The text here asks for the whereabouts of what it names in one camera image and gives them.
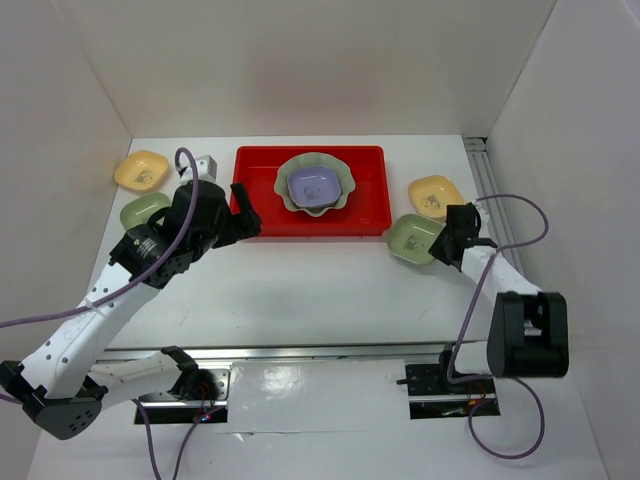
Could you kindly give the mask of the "large green scalloped bowl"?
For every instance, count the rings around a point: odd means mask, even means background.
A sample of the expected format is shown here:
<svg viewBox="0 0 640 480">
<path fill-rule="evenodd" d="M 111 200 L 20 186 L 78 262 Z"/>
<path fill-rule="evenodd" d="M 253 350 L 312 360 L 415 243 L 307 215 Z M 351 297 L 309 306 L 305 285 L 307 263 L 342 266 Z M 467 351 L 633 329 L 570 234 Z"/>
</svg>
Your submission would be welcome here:
<svg viewBox="0 0 640 480">
<path fill-rule="evenodd" d="M 332 205 L 320 208 L 301 208 L 296 206 L 289 196 L 286 179 L 295 169 L 311 166 L 325 166 L 331 168 L 337 175 L 342 195 L 339 200 Z M 289 212 L 303 212 L 307 215 L 318 218 L 329 210 L 342 210 L 346 207 L 349 196 L 356 190 L 356 182 L 350 167 L 337 157 L 320 152 L 309 152 L 296 155 L 287 160 L 279 167 L 274 183 L 274 192 L 282 199 L 284 207 Z"/>
</svg>

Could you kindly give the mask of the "yellow square plate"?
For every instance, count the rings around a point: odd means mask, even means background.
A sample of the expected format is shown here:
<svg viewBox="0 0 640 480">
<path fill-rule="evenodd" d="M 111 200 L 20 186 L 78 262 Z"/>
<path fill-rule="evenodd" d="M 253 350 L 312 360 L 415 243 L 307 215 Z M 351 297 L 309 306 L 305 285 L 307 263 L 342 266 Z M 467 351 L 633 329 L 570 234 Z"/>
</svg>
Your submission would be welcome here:
<svg viewBox="0 0 640 480">
<path fill-rule="evenodd" d="M 442 175 L 414 180 L 408 186 L 408 196 L 418 214 L 435 220 L 443 220 L 450 205 L 465 204 L 454 183 Z"/>
<path fill-rule="evenodd" d="M 168 172 L 166 157 L 148 150 L 128 155 L 116 168 L 113 178 L 121 187 L 135 192 L 148 192 L 157 188 Z"/>
</svg>

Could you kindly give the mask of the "purple square panda plate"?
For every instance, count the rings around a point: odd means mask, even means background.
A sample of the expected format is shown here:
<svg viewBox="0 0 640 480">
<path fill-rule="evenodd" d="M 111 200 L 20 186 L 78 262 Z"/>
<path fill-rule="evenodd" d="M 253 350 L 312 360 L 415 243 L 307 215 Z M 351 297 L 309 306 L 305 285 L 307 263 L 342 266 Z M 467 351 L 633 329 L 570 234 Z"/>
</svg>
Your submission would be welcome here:
<svg viewBox="0 0 640 480">
<path fill-rule="evenodd" d="M 320 208 L 334 204 L 342 195 L 336 173 L 329 167 L 295 169 L 286 179 L 289 196 L 301 208 Z"/>
</svg>

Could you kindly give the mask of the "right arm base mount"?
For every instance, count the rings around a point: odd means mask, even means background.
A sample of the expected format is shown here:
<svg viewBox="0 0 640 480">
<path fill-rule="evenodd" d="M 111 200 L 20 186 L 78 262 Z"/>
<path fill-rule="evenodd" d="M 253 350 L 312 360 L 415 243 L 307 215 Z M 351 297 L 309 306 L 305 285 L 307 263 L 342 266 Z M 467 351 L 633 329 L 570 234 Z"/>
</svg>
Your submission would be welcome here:
<svg viewBox="0 0 640 480">
<path fill-rule="evenodd" d="M 396 384 L 407 389 L 412 420 L 465 418 L 475 407 L 476 416 L 500 415 L 492 380 L 451 384 L 437 364 L 406 364 Z"/>
</svg>

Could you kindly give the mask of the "green square plate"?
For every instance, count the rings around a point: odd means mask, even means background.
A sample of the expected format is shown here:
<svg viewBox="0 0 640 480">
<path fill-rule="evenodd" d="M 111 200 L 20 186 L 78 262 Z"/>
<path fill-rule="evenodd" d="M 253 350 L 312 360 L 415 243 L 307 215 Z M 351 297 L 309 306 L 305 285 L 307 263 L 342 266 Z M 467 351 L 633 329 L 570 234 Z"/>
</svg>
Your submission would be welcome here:
<svg viewBox="0 0 640 480">
<path fill-rule="evenodd" d="M 120 222 L 124 230 L 146 223 L 149 218 L 162 208 L 169 207 L 171 200 L 162 192 L 145 194 L 128 204 L 120 211 Z"/>
<path fill-rule="evenodd" d="M 434 260 L 430 248 L 444 225 L 418 214 L 405 214 L 393 222 L 385 233 L 389 251 L 415 265 L 427 265 Z"/>
</svg>

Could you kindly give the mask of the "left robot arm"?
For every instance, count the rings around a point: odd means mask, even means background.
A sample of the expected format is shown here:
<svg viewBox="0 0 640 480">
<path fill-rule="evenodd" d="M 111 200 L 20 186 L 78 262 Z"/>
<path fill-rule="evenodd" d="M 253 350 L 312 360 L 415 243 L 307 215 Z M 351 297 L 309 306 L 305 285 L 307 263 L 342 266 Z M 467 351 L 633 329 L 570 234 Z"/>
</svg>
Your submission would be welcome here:
<svg viewBox="0 0 640 480">
<path fill-rule="evenodd" d="M 169 207 L 127 230 L 108 264 L 70 316 L 35 352 L 1 364 L 1 385 L 42 430 L 68 440 L 99 413 L 158 392 L 189 397 L 211 375 L 183 349 L 169 346 L 142 359 L 99 364 L 131 318 L 176 275 L 210 249 L 256 237 L 261 219 L 241 183 L 231 187 L 239 206 L 232 212 L 224 190 L 208 181 L 180 186 Z"/>
</svg>

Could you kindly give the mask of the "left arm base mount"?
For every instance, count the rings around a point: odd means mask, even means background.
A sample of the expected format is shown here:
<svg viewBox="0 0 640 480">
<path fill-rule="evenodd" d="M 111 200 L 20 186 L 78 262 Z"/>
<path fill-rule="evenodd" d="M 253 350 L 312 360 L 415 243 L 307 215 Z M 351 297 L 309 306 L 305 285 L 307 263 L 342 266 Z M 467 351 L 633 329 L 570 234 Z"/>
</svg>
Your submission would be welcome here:
<svg viewBox="0 0 640 480">
<path fill-rule="evenodd" d="M 200 368 L 209 372 L 208 381 L 201 380 L 184 397 L 153 392 L 138 398 L 151 425 L 189 424 L 195 417 L 205 424 L 227 422 L 231 365 L 204 362 Z"/>
</svg>

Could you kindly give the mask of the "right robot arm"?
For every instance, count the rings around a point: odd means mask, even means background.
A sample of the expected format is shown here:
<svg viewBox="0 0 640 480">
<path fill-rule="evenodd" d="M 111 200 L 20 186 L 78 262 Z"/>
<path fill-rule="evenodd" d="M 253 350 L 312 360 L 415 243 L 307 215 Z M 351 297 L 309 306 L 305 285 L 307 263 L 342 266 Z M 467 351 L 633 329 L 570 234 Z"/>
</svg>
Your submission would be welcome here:
<svg viewBox="0 0 640 480">
<path fill-rule="evenodd" d="M 441 263 L 454 267 L 475 284 L 458 337 L 441 354 L 436 379 L 448 392 L 488 378 L 562 378 L 569 369 L 567 302 L 558 292 L 543 291 L 503 256 L 509 247 L 482 237 L 481 214 L 472 204 L 447 207 L 445 224 L 429 249 Z M 478 349 L 464 342 L 478 300 L 484 297 L 493 313 L 482 344 L 487 368 L 474 368 L 460 353 Z"/>
</svg>

